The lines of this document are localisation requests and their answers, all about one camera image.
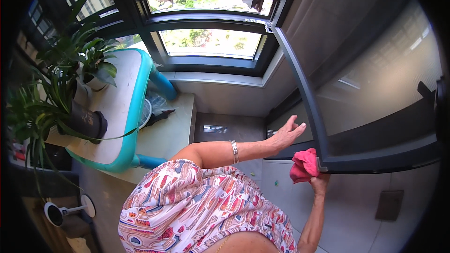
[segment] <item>patterned dress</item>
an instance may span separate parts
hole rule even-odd
[[[147,173],[123,205],[127,252],[199,253],[229,234],[258,231],[282,253],[296,251],[286,214],[235,167],[168,161]]]

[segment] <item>gold necklace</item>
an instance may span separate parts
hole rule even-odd
[[[225,242],[228,240],[228,238],[229,238],[229,235],[226,237],[225,241],[221,244],[219,249],[217,249],[216,253],[222,248],[222,246],[225,244]]]

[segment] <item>woman's arm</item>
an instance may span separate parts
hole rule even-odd
[[[298,240],[297,250],[300,253],[314,253],[319,245],[323,220],[325,217],[325,193],[327,191],[329,179],[330,174],[323,174],[311,178],[311,186],[314,190],[314,201],[312,203],[311,214],[301,232],[300,239]]]
[[[276,155],[280,150],[294,143],[306,129],[306,124],[300,126],[294,123],[296,115],[289,120],[272,137],[264,141],[251,143],[236,143],[239,161],[254,160]],[[234,163],[233,147],[228,141],[201,142],[190,144],[180,150],[170,160],[191,160],[200,168],[216,168]]]

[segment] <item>red rag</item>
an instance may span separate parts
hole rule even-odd
[[[315,149],[307,149],[296,152],[292,161],[294,165],[289,172],[289,177],[295,183],[309,182],[311,177],[317,177],[320,172],[317,170],[317,154]]]

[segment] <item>silver bracelet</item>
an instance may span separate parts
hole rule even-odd
[[[239,156],[238,156],[238,146],[236,145],[235,140],[230,140],[231,146],[233,147],[233,155],[234,155],[234,164],[239,163]]]

